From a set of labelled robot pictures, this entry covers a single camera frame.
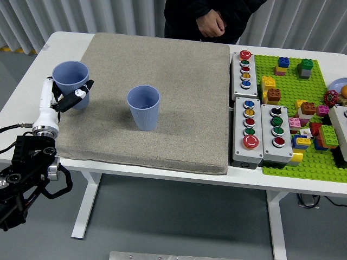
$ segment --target white curtain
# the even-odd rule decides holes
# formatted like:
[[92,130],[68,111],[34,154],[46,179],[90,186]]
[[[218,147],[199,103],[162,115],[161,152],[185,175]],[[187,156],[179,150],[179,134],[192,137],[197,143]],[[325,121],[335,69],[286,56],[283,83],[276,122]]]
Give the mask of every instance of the white curtain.
[[[165,0],[0,0],[0,47],[39,52],[55,31],[164,36]],[[268,0],[239,44],[347,54],[346,0]]]

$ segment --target gray floor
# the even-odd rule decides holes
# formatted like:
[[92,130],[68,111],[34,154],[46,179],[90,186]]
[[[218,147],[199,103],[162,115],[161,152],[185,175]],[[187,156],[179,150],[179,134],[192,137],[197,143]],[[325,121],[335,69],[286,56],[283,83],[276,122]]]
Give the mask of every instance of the gray floor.
[[[34,58],[0,52],[0,109]],[[110,251],[272,258],[264,191],[104,175],[85,239],[76,240],[70,235],[87,181],[79,172],[72,177],[70,193],[40,196],[26,224],[0,231],[0,259],[108,259]],[[281,212],[288,260],[346,259],[347,208],[322,198],[319,210],[305,210],[290,194]]]

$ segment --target white table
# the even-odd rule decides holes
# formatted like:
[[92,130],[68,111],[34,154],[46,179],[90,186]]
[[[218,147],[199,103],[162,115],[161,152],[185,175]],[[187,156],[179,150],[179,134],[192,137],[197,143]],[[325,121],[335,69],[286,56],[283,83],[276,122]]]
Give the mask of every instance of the white table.
[[[93,36],[93,34],[79,34],[74,32],[55,32],[52,34],[0,112],[0,128],[17,123],[35,122],[39,115],[38,106],[43,80],[47,76],[51,76],[53,68],[60,62],[80,60]],[[344,54],[230,45],[230,53],[243,49],[247,49],[253,54],[318,60],[327,86],[332,81],[345,77],[345,71],[347,70],[347,56]],[[338,70],[334,70],[334,67],[331,66],[333,62],[339,64]],[[1,148],[8,147],[16,140],[16,136],[23,134],[23,132],[23,129],[17,128],[2,133]],[[0,162],[10,163],[12,152],[13,149],[0,154]],[[347,184],[264,175],[262,174],[261,168],[248,170],[229,166],[226,175],[204,175],[65,158],[61,158],[61,163],[69,170],[81,171],[88,180],[86,192],[72,232],[72,237],[80,239],[84,237],[102,174],[117,174],[266,190],[274,258],[278,260],[287,259],[279,207],[279,201],[285,195],[289,192],[294,192],[347,197]]]

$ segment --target person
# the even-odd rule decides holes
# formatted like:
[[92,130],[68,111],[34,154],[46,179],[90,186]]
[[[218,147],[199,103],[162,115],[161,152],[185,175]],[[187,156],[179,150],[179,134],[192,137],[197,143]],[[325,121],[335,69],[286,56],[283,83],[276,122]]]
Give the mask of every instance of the person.
[[266,0],[166,0],[165,38],[235,44]]

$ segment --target hand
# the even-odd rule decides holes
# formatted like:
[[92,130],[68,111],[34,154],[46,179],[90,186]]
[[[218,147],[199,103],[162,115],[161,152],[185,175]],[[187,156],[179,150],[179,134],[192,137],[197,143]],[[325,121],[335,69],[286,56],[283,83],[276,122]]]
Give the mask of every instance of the hand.
[[223,20],[224,23],[224,28],[227,26],[227,23],[224,21],[221,12],[217,11],[217,14],[219,15],[219,17]]
[[224,21],[215,10],[199,17],[196,23],[204,37],[218,37],[224,34]]

